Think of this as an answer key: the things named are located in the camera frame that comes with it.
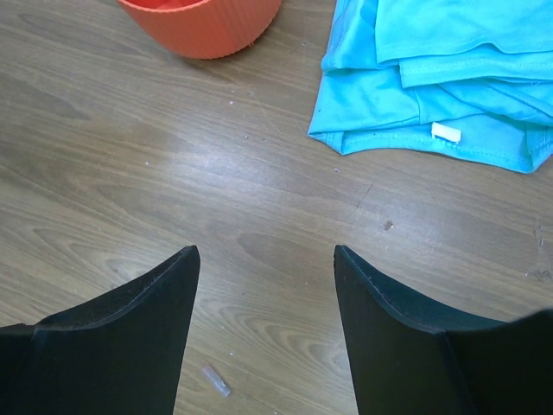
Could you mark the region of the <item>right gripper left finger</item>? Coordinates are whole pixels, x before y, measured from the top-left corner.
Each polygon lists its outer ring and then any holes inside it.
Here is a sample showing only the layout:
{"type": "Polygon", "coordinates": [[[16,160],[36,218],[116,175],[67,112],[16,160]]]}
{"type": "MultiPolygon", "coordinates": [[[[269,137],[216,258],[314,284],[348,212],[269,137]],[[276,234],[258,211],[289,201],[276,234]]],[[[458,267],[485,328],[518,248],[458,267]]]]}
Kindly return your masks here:
{"type": "Polygon", "coordinates": [[[3,414],[171,414],[200,275],[196,246],[85,303],[1,329],[3,414]]]}

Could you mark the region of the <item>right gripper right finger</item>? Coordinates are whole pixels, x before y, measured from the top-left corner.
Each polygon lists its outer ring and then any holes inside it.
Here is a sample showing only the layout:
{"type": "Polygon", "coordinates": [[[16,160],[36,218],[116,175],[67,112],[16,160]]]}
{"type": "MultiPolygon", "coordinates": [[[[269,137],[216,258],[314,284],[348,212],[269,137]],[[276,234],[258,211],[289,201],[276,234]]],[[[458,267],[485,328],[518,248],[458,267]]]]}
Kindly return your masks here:
{"type": "Polygon", "coordinates": [[[447,306],[347,246],[334,280],[362,414],[549,414],[552,312],[512,322],[447,306]]]}

